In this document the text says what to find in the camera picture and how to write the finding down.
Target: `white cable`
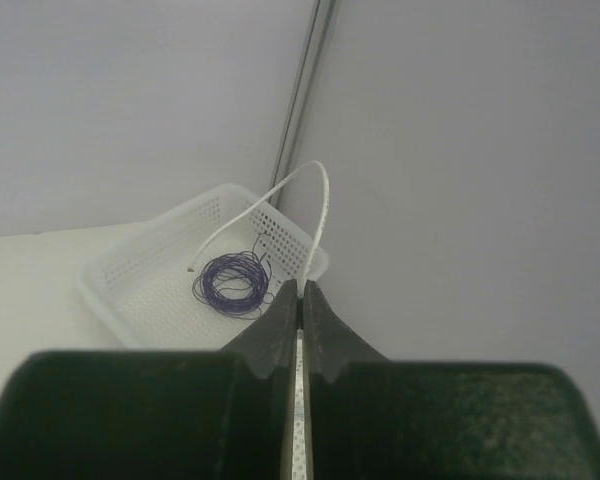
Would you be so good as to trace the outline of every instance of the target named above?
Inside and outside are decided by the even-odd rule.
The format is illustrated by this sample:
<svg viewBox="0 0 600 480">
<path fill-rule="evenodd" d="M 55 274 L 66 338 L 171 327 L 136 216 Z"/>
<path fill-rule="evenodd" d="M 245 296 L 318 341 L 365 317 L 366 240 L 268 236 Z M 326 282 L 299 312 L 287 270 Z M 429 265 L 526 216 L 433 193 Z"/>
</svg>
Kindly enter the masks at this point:
<svg viewBox="0 0 600 480">
<path fill-rule="evenodd" d="M 313 237 L 313 244 L 311 245 L 311 249 L 309 250 L 309 253 L 307 254 L 307 259 L 305 260 L 305 265 L 304 265 L 304 269 L 302 271 L 302 276 L 298 279 L 298 298 L 302 298 L 302 296 L 304 295 L 304 286 L 307 283 L 307 277 L 309 276 L 309 269 L 311 268 L 311 261 L 313 260 L 313 256 L 316 253 L 316 250 L 318 250 L 318 245 L 320 244 L 320 239 L 322 238 L 322 232 L 324 231 L 324 224 L 327 221 L 327 212 L 329 210 L 329 176 L 327 175 L 327 171 L 325 170 L 324 165 L 322 165 L 320 162 L 318 162 L 316 160 L 312 160 L 312 161 L 307 162 L 304 165 L 301 165 L 300 167 L 296 168 L 293 172 L 291 172 L 285 178 L 280 180 L 280 182 L 275 187 L 273 187 L 271 190 L 269 190 L 267 193 L 265 193 L 262 197 L 260 197 L 260 199 L 258 201 L 256 201 L 256 203 L 251 205 L 240 215 L 229 220 L 227 223 L 225 223 L 223 226 L 221 226 L 218 230 L 213 232 L 209 236 L 209 238 L 207 238 L 202 243 L 200 248 L 198 248 L 198 251 L 196 252 L 195 256 L 193 257 L 191 265 L 189 266 L 189 271 L 190 272 L 194 271 L 193 267 L 195 266 L 196 260 L 198 259 L 198 257 L 202 253 L 202 251 L 205 248 L 207 248 L 207 246 L 218 235 L 220 235 L 220 233 L 222 233 L 225 229 L 229 228 L 231 225 L 236 223 L 238 220 L 246 217 L 251 212 L 253 212 L 256 208 L 258 208 L 258 206 L 261 203 L 266 201 L 270 196 L 274 195 L 277 191 L 279 191 L 287 183 L 289 183 L 291 180 L 293 180 L 296 177 L 296 175 L 298 175 L 298 173 L 300 173 L 302 170 L 307 168 L 309 165 L 317 166 L 322 173 L 323 199 L 322 199 L 322 213 L 320 214 L 320 223 L 318 223 L 318 228 L 316 230 L 316 234 Z"/>
</svg>

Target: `coiled wire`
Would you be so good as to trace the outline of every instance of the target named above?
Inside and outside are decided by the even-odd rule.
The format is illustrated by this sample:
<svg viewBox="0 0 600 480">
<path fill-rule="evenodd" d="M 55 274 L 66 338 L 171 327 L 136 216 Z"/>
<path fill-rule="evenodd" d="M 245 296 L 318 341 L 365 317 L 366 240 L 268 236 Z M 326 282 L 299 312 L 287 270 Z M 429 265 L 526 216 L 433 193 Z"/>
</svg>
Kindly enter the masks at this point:
<svg viewBox="0 0 600 480">
<path fill-rule="evenodd" d="M 271 263 L 266 253 L 258 256 L 256 245 L 251 250 L 227 253 L 207 263 L 192 286 L 193 296 L 216 312 L 233 318 L 251 319 L 262 314 L 261 306 L 269 290 Z"/>
</svg>

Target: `metal pole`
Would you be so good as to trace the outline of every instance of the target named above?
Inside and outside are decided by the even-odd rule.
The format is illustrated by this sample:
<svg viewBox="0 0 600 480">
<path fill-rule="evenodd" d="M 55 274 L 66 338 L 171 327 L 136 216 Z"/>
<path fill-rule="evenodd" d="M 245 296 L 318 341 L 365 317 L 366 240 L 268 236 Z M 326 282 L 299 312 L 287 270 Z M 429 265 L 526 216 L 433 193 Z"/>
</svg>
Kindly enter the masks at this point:
<svg viewBox="0 0 600 480">
<path fill-rule="evenodd" d="M 311 20 L 309 21 L 309 30 L 302 51 L 298 74 L 293 85 L 293 93 L 287 111 L 287 118 L 278 147 L 278 156 L 271 177 L 271 187 L 287 176 L 293 163 L 293 156 L 297 143 L 298 132 L 302 124 L 305 105 L 309 97 L 309 90 L 313 83 L 318 60 L 322 54 L 325 34 L 333 13 L 333 6 L 338 0 L 316 0 Z M 280 195 L 278 192 L 271 197 L 269 202 L 274 207 L 280 204 Z"/>
</svg>

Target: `white plastic basket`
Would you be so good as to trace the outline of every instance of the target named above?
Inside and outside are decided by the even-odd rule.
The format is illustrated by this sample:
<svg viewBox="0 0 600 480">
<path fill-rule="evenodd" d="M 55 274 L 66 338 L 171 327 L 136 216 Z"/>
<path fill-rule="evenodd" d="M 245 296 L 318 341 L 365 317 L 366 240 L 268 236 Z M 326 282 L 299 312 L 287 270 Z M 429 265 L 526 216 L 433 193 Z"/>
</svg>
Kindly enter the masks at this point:
<svg viewBox="0 0 600 480">
<path fill-rule="evenodd" d="M 217 313 L 198 302 L 187 272 L 201 244 L 236 215 L 256 203 L 247 189 L 225 184 L 151 220 L 136 235 L 87 262 L 78 288 L 87 305 L 129 348 L 217 349 L 251 324 Z M 269 292 L 297 278 L 312 239 L 269 203 L 261 203 L 216 237 L 196 264 L 229 252 L 251 250 L 271 263 Z M 308 278 L 317 280 L 329 260 L 318 248 Z"/>
</svg>

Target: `dark green machine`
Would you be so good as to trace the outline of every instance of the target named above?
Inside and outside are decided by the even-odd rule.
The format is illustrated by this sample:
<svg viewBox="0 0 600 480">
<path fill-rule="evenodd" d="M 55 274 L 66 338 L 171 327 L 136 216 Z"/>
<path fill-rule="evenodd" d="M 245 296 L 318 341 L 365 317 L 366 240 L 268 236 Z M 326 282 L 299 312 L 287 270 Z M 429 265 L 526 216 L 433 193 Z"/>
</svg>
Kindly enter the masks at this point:
<svg viewBox="0 0 600 480">
<path fill-rule="evenodd" d="M 285 283 L 219 352 L 54 352 L 0 399 L 0 479 L 289 478 L 297 329 L 316 479 L 600 479 L 560 371 L 390 362 L 315 283 Z"/>
</svg>

